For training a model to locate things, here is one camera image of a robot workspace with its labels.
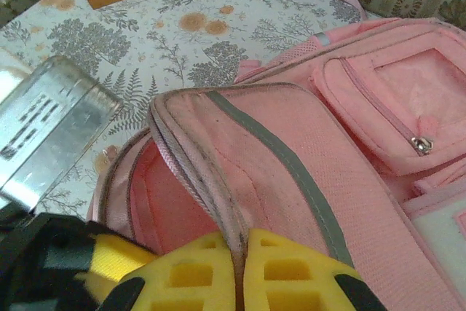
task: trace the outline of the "floral tablecloth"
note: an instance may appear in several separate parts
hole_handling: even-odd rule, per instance
[[[108,153],[145,125],[157,93],[229,84],[239,60],[267,62],[313,33],[358,20],[339,0],[125,0],[99,10],[87,0],[40,1],[0,30],[1,45],[33,67],[66,55],[125,107],[38,211],[84,217]]]

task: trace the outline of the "gray reflective strip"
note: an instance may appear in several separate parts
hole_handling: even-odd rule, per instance
[[[319,42],[322,44],[323,47],[330,45],[330,39],[327,37],[327,34],[325,34],[325,32],[316,33],[314,34],[314,36],[317,39],[319,39]]]
[[[351,255],[344,241],[343,231],[323,193],[319,190],[319,187],[317,187],[314,179],[296,153],[261,123],[237,109],[218,92],[210,91],[206,93],[206,96],[235,122],[257,137],[281,161],[291,177],[293,177],[293,180],[296,182],[296,185],[301,190],[313,212],[330,255],[353,267]]]

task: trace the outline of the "zipper pull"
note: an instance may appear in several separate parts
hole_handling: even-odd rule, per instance
[[[434,141],[429,140],[428,138],[412,138],[411,145],[414,149],[422,156],[427,156],[430,151],[434,148]]]

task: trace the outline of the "pink backpack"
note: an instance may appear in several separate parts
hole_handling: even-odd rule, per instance
[[[463,310],[465,58],[438,20],[366,21],[158,95],[88,218],[158,254],[220,229],[238,273],[267,229],[354,266],[389,310]]]

